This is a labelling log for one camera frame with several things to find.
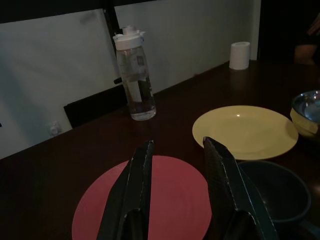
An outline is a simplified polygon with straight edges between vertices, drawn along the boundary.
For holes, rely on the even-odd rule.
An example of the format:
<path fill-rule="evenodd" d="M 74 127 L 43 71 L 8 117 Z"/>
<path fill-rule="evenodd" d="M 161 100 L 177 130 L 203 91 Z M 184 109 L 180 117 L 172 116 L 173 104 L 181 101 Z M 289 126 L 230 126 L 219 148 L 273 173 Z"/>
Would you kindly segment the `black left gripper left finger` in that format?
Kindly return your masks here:
<path fill-rule="evenodd" d="M 97 233 L 98 240 L 147 240 L 154 141 L 136 148 L 113 184 Z"/>

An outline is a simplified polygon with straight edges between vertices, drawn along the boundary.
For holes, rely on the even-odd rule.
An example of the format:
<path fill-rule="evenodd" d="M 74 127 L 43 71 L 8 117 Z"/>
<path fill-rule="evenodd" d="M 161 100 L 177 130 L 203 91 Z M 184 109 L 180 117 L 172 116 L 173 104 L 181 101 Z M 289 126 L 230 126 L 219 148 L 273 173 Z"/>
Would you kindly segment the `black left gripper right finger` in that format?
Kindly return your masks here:
<path fill-rule="evenodd" d="M 229 150 L 208 136 L 203 138 L 203 149 L 216 239 L 278 239 L 259 191 Z"/>

